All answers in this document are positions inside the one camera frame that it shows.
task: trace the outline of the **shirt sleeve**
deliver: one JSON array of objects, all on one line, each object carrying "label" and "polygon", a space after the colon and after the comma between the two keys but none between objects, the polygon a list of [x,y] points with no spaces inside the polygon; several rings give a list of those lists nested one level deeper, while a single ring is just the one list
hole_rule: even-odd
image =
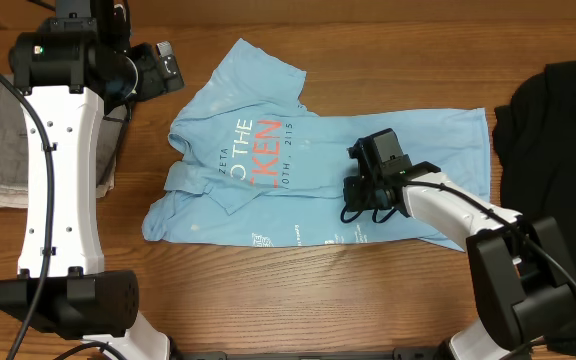
[{"label": "shirt sleeve", "polygon": [[302,107],[305,79],[305,71],[239,39],[179,117],[208,118],[263,102]]}]

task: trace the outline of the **wooden table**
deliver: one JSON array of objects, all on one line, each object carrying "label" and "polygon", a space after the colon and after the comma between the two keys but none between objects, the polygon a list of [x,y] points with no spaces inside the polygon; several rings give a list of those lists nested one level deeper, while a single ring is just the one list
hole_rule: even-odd
[{"label": "wooden table", "polygon": [[[0,32],[9,72],[16,32]],[[141,310],[185,351],[391,350],[434,345],[476,318],[463,253],[420,241],[288,249],[146,243],[141,224],[181,155],[172,119],[243,37],[308,71],[302,102],[320,115],[505,104],[544,64],[576,59],[576,20],[136,29],[133,43],[170,40],[185,90],[140,105],[98,202],[108,270],[132,269]],[[501,168],[493,159],[493,202]],[[25,211],[0,210],[0,279],[15,275]],[[0,358],[19,322],[0,312]],[[20,359],[75,345],[31,330]],[[559,356],[538,351],[538,359]]]}]

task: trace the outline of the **light blue shirt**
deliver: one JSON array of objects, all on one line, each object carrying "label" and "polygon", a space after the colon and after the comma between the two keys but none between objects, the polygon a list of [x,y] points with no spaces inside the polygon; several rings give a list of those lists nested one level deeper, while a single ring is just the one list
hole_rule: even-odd
[{"label": "light blue shirt", "polygon": [[373,224],[367,212],[343,224],[343,179],[357,173],[346,149],[392,128],[413,164],[432,162],[489,200],[485,111],[318,117],[299,102],[305,76],[239,40],[171,126],[169,141],[184,160],[170,169],[167,194],[151,207],[144,237],[240,246],[423,238],[456,248],[401,214]]}]

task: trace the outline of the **gray cloth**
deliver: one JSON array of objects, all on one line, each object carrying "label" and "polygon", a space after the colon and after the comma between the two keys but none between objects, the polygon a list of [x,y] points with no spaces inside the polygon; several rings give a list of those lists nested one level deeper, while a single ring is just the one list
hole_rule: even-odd
[{"label": "gray cloth", "polygon": [[[126,109],[122,106],[113,110],[109,117],[122,120],[125,114]],[[115,149],[121,128],[121,122],[102,121],[100,125],[97,141],[96,180],[97,193],[101,196],[113,185]],[[27,192],[27,188],[28,142],[23,112],[17,99],[0,83],[0,195],[4,197],[13,193],[19,195],[20,191],[23,195],[24,191]]]}]

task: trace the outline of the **black fabric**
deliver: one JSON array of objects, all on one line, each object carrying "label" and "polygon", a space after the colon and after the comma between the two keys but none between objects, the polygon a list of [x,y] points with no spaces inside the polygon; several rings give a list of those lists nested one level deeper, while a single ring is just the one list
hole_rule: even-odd
[{"label": "black fabric", "polygon": [[528,218],[553,216],[576,268],[576,61],[547,65],[495,112],[501,205]]}]

